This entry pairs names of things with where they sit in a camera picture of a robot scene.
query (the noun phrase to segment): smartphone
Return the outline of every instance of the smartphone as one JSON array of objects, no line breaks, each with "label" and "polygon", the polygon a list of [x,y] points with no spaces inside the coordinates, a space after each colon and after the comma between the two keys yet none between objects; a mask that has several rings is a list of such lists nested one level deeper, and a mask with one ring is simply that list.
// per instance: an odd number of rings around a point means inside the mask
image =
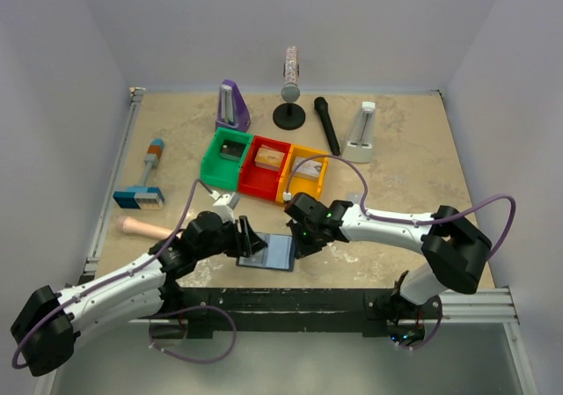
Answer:
[{"label": "smartphone", "polygon": [[290,235],[262,234],[259,232],[256,235],[267,242],[267,247],[256,252],[251,257],[239,257],[237,259],[237,266],[291,272],[296,254],[296,245],[293,237]]}]

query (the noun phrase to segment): black microphone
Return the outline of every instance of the black microphone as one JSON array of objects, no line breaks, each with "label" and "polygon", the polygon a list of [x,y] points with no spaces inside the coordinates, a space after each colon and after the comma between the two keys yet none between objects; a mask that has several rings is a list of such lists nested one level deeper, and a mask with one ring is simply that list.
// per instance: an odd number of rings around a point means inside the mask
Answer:
[{"label": "black microphone", "polygon": [[331,122],[331,117],[328,114],[328,102],[326,102],[325,98],[315,99],[315,111],[317,111],[318,116],[320,116],[320,121],[323,123],[326,140],[328,140],[328,147],[331,148],[331,152],[334,156],[340,156],[340,146],[338,144],[338,139],[334,134],[333,123]]}]

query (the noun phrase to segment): plastic bin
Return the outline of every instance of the plastic bin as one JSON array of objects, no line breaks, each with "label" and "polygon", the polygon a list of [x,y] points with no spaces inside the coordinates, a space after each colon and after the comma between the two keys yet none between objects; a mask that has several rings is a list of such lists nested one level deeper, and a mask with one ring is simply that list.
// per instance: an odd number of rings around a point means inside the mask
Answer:
[{"label": "plastic bin", "polygon": [[[283,192],[285,191],[285,187],[288,184],[289,175],[291,175],[291,166],[295,162],[296,157],[310,157],[314,155],[326,154],[328,153],[326,153],[325,151],[309,149],[308,147],[292,144],[291,149],[289,149],[288,160],[286,161],[285,166],[283,167],[283,172],[281,173],[280,185],[278,186],[278,194],[275,200],[278,203],[283,203]],[[296,195],[297,193],[307,193],[308,195],[314,197],[316,200],[320,198],[320,195],[323,191],[323,180],[325,179],[326,168],[328,167],[328,157],[320,157],[319,159],[315,160],[323,164],[318,179],[316,181],[312,181],[310,179],[294,176],[289,187],[291,195]]]},{"label": "plastic bin", "polygon": [[[267,146],[271,149],[285,153],[278,171],[270,171],[269,169],[260,168],[254,163],[256,153],[262,146]],[[241,194],[261,197],[262,199],[270,201],[276,201],[280,178],[282,176],[283,167],[288,160],[290,149],[291,144],[289,143],[270,140],[269,138],[255,135],[250,149],[246,154],[243,168],[240,172],[240,178],[238,179],[238,192]]]},{"label": "plastic bin", "polygon": [[[223,159],[219,154],[225,140],[246,144],[243,156],[238,160]],[[200,175],[203,182],[225,190],[237,191],[238,176],[252,142],[252,135],[233,129],[218,128],[201,161]]]}]

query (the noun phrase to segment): gray floor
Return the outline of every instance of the gray floor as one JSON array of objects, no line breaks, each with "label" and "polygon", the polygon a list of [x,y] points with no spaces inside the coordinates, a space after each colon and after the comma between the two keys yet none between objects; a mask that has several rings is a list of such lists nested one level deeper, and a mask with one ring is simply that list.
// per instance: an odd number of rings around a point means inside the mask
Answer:
[{"label": "gray floor", "polygon": [[[412,353],[356,334],[240,333],[227,359],[203,366],[148,350],[147,332],[124,326],[75,353],[52,395],[522,393],[502,326],[445,325]],[[229,341],[216,333],[175,350],[205,358]]]}]

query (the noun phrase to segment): wooden handle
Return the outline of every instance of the wooden handle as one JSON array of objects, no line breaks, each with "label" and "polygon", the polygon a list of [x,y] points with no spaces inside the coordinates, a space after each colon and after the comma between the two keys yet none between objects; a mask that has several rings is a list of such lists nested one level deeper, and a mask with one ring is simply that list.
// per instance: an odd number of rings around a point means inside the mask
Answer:
[{"label": "wooden handle", "polygon": [[173,231],[162,226],[138,221],[131,216],[120,216],[117,219],[117,227],[126,234],[144,235],[155,239],[166,239],[170,237]]}]

